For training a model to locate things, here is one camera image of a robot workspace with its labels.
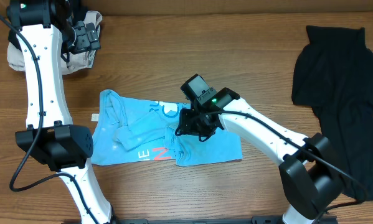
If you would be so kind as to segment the light blue t-shirt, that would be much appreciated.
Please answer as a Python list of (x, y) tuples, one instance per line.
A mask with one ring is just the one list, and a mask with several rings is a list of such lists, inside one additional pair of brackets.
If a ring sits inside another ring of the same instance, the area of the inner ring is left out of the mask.
[(242, 144), (236, 134), (217, 129), (207, 141), (175, 135), (179, 113), (189, 107), (185, 103), (126, 98), (103, 90), (93, 133), (92, 163), (109, 166), (175, 160), (178, 166), (196, 166), (241, 160)]

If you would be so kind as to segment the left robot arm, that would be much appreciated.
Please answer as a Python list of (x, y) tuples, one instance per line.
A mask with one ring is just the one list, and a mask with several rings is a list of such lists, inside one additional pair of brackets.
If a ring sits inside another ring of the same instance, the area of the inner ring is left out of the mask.
[(11, 1), (7, 7), (25, 63), (26, 130), (16, 144), (67, 186), (82, 223), (116, 223), (93, 171), (90, 129), (73, 124), (65, 100), (62, 62), (100, 48), (98, 27), (73, 22), (68, 1)]

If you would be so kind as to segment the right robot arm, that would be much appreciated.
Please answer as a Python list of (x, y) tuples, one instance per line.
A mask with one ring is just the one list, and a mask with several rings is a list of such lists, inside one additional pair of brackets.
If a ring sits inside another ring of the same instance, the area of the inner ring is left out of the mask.
[(176, 135), (206, 141), (217, 129), (234, 133), (268, 156), (279, 169), (284, 195), (290, 203), (283, 223), (318, 223), (325, 209), (344, 190), (344, 164), (328, 138), (309, 138), (290, 131), (253, 109), (236, 92), (182, 87), (191, 102), (182, 109)]

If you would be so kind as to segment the folded beige garment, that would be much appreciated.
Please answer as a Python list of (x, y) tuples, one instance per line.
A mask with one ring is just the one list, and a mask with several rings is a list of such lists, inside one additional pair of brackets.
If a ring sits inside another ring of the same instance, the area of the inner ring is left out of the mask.
[[(87, 11), (84, 17), (85, 24), (93, 23), (95, 25), (98, 36), (100, 36), (100, 23), (102, 20), (103, 16), (98, 11)], [(68, 75), (84, 68), (92, 68), (95, 54), (95, 50), (76, 55), (70, 54), (69, 62), (61, 60), (62, 74)], [(24, 57), (18, 42), (16, 45), (13, 45), (12, 42), (9, 43), (7, 48), (7, 62), (13, 70), (18, 72), (25, 71)]]

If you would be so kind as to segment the folded black garment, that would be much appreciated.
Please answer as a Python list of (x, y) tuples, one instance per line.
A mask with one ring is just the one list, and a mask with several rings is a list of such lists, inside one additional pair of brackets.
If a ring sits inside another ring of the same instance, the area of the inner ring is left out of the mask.
[(19, 44), (19, 41), (17, 39), (17, 34), (13, 31), (13, 30), (10, 30), (9, 31), (9, 34), (8, 34), (8, 41), (13, 45), (15, 46), (15, 48), (17, 50), (21, 50), (21, 46)]

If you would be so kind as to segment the black garment on right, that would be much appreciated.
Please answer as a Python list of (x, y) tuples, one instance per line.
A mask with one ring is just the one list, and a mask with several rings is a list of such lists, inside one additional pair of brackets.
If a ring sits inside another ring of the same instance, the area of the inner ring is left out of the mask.
[(306, 26), (309, 44), (297, 58), (291, 99), (310, 106), (346, 165), (344, 194), (373, 200), (373, 52), (365, 29)]

